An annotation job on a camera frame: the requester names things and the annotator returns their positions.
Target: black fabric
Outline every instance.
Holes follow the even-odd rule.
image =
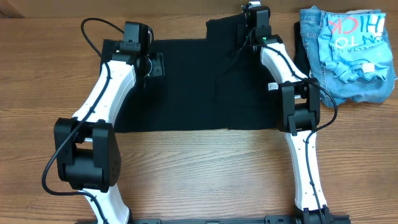
[[[259,54],[237,50],[238,15],[208,21],[206,39],[156,40],[151,51],[164,55],[165,79],[160,86],[137,84],[120,109],[115,131],[184,131],[201,129],[275,128],[274,82]],[[104,41],[103,60],[114,46]]]
[[[308,61],[307,52],[303,46],[303,39],[300,35],[300,22],[294,24],[294,45],[296,55],[294,56],[294,64],[305,75],[310,74],[310,62]]]

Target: table surface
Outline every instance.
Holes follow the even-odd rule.
[[[205,22],[228,16],[108,17],[150,25],[156,39],[206,36]],[[53,126],[86,100],[99,74],[99,58],[80,32],[83,18],[0,19],[0,223],[73,223],[94,219],[81,196],[55,197],[40,180],[54,153]],[[298,13],[274,13],[273,32],[294,53]],[[387,29],[398,55],[398,13]],[[99,22],[87,34],[121,39]],[[322,105],[321,122],[332,110]],[[332,213],[353,223],[398,219],[398,92],[383,104],[348,102],[318,133],[322,188]],[[263,217],[293,211],[295,184],[284,135],[262,131],[170,131],[117,134],[122,154],[119,189],[135,218]],[[47,183],[71,191],[55,166]]]

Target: light blue fabric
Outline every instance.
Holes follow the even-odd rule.
[[[388,64],[389,69],[385,81],[381,78],[367,80],[360,77],[355,81],[348,80],[347,83],[345,83],[335,78],[333,71],[327,69],[325,63],[320,61],[318,36],[322,28],[328,25],[324,23],[324,18],[328,13],[329,12],[319,10],[315,6],[311,9],[303,9],[300,11],[300,34],[303,39],[304,48],[307,51],[312,76],[318,79],[320,85],[330,92],[338,104],[345,102],[348,98],[355,102],[383,102],[394,89],[396,73],[392,62]],[[381,13],[381,11],[376,10],[367,13],[374,14]],[[381,37],[391,49],[386,29],[384,29]],[[325,105],[329,107],[333,106],[331,100],[322,91],[321,98]]]
[[[320,61],[343,82],[387,79],[392,53],[382,38],[385,13],[326,13],[318,37]]]

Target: jeans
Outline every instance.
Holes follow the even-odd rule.
[[[389,64],[386,80],[374,78],[366,80],[359,78],[355,81],[348,80],[347,83],[335,77],[335,74],[325,68],[325,64],[321,63],[319,56],[318,36],[324,24],[326,16],[325,11],[319,10],[316,6],[310,9],[300,10],[300,35],[303,39],[303,46],[307,51],[307,57],[310,62],[313,77],[317,78],[320,85],[329,91],[337,104],[344,103],[348,98],[354,102],[373,102],[382,103],[393,91],[396,79],[393,61]],[[381,13],[380,10],[368,11],[366,13]],[[387,30],[384,29],[382,38],[387,42],[391,49],[388,39]],[[333,103],[329,97],[321,91],[322,102],[332,107]]]

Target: robotic arm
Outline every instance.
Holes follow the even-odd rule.
[[[310,176],[305,155],[305,141],[320,120],[320,94],[319,90],[303,82],[301,79],[292,76],[292,72],[286,61],[280,56],[282,54],[293,71],[300,78],[307,78],[293,64],[285,46],[277,35],[271,35],[269,25],[270,12],[268,7],[250,3],[247,5],[251,17],[248,19],[249,26],[254,29],[254,38],[257,43],[267,45],[276,50],[265,47],[260,48],[261,63],[266,66],[279,85],[281,116],[278,122],[278,129],[285,133],[285,138],[289,145],[290,154],[293,162],[295,177],[295,214],[294,216],[266,216],[265,219],[254,221],[250,220],[219,220],[216,223],[270,223],[270,224],[290,224],[307,223],[321,224],[318,203],[315,192],[310,184]],[[152,73],[152,69],[147,69],[147,64],[159,66],[160,76],[164,76],[162,57],[157,54],[150,57],[144,46],[149,46],[150,34],[148,27],[143,24],[126,23],[124,39],[120,41],[119,50],[115,51],[112,60],[108,62],[111,79],[108,87],[95,108],[95,112],[85,121],[85,125],[78,132],[74,140],[70,141],[57,157],[58,175],[62,181],[70,183],[76,190],[85,191],[93,194],[101,205],[104,216],[108,223],[127,224],[127,223],[181,223],[160,220],[134,220],[131,211],[125,206],[116,184],[121,167],[121,156],[119,153],[113,125],[129,90],[134,88],[137,78],[146,76],[157,76]],[[86,116],[90,106],[97,99],[108,76],[105,65],[102,65],[101,75],[93,91],[84,105],[73,115],[72,119],[60,118],[54,127],[56,148],[64,142],[66,136],[70,134],[73,127],[81,122]],[[295,104],[295,99],[306,98],[307,102]],[[317,190],[318,201],[322,207],[321,213],[325,224],[349,224],[347,217],[336,217],[329,213],[325,197],[323,196],[320,178],[318,173],[317,157],[315,152],[316,133],[312,134],[308,142],[308,161],[309,169],[312,172],[313,183]],[[76,143],[84,141],[93,142],[93,150],[79,149]],[[90,203],[98,223],[103,223],[97,206],[89,197]],[[205,220],[193,220],[190,223],[208,223]]]

